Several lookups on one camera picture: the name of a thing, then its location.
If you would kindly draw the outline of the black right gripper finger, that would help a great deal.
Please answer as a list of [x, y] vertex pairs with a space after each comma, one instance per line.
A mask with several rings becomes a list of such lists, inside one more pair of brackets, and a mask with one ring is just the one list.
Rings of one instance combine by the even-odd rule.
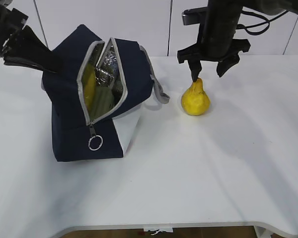
[[200, 72], [202, 71], [202, 65], [199, 60], [188, 60], [188, 65], [191, 71], [192, 81], [197, 81]]
[[240, 61], [240, 57], [238, 54], [231, 55], [228, 58], [219, 61], [217, 65], [217, 75], [219, 77], [222, 77], [231, 67], [235, 66], [238, 64]]

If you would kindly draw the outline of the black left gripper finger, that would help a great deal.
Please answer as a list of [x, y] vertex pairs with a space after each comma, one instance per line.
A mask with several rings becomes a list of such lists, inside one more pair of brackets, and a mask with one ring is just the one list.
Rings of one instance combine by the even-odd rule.
[[37, 56], [32, 58], [11, 57], [3, 58], [4, 65], [32, 68], [52, 73], [59, 72], [59, 59], [51, 56]]
[[37, 56], [51, 56], [59, 59], [59, 71], [63, 61], [54, 52], [49, 50], [35, 35], [32, 28], [26, 25], [21, 31], [13, 35], [7, 42], [7, 56], [32, 58]]

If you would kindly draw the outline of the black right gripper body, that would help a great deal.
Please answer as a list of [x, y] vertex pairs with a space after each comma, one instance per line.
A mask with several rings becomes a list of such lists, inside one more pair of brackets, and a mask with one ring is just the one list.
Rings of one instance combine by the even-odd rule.
[[219, 62], [239, 52], [248, 52], [247, 39], [234, 39], [242, 13], [239, 0], [210, 0], [204, 23], [199, 24], [197, 42], [177, 52], [179, 63], [188, 60]]

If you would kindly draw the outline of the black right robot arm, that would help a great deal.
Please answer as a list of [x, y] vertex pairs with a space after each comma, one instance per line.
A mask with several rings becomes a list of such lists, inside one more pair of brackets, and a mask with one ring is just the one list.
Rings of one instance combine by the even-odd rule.
[[[270, 23], [288, 12], [298, 15], [298, 0], [210, 0], [207, 6], [187, 9], [182, 13], [184, 25], [199, 25], [195, 44], [179, 50], [179, 63], [188, 62], [192, 81], [197, 81], [202, 70], [202, 61], [217, 62], [217, 74], [222, 77], [239, 63], [239, 52], [248, 52], [247, 39], [235, 39], [236, 30], [243, 29], [249, 35], [261, 35]], [[240, 16], [261, 18], [266, 25], [261, 31], [252, 32], [250, 26], [239, 23]]]

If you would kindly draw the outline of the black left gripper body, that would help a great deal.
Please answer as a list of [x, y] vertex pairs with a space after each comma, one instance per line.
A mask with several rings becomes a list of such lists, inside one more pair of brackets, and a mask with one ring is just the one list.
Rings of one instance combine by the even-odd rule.
[[4, 55], [4, 45], [10, 37], [22, 30], [28, 20], [28, 15], [13, 8], [9, 10], [0, 4], [0, 58]]

